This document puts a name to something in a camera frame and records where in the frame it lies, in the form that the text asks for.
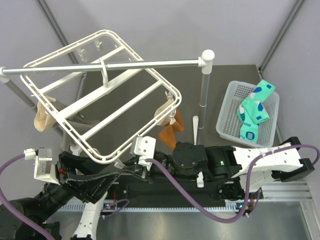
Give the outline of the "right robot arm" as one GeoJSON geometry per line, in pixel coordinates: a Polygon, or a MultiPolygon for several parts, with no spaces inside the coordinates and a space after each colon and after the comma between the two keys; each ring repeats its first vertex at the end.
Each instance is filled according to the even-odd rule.
{"type": "Polygon", "coordinates": [[[196,188],[213,185],[224,198],[235,201],[256,193],[265,184],[300,180],[312,173],[320,150],[292,137],[270,148],[194,145],[179,142],[171,155],[153,147],[136,150],[138,164],[151,177],[193,182],[196,188]]]}

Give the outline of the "orange brown sock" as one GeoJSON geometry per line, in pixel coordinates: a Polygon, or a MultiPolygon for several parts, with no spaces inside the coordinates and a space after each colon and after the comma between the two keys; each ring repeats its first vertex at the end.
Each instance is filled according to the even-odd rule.
{"type": "Polygon", "coordinates": [[[159,140],[162,141],[171,150],[173,150],[177,144],[175,134],[183,132],[185,130],[185,126],[178,109],[176,110],[174,119],[175,122],[173,124],[167,123],[164,126],[164,129],[158,134],[159,140]]]}

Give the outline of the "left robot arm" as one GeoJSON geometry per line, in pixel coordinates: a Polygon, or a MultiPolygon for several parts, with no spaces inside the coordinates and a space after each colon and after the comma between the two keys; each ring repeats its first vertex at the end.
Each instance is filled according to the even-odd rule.
{"type": "Polygon", "coordinates": [[[53,175],[58,183],[46,183],[34,197],[0,200],[0,238],[2,240],[60,240],[60,223],[46,221],[72,198],[86,204],[82,223],[73,234],[73,240],[94,240],[103,201],[114,191],[113,183],[120,171],[105,171],[106,165],[88,157],[62,152],[53,175]]]}

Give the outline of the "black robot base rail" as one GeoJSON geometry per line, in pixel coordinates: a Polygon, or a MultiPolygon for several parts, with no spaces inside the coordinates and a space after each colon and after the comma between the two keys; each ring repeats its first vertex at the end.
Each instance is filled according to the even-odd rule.
{"type": "MultiPolygon", "coordinates": [[[[178,183],[202,207],[224,207],[225,201],[242,201],[245,190],[240,180],[227,183],[206,182],[199,188],[195,181],[178,183]]],[[[108,190],[107,200],[129,200],[130,208],[189,208],[193,205],[165,177],[154,182],[143,181],[131,175],[122,175],[108,190]]]]}

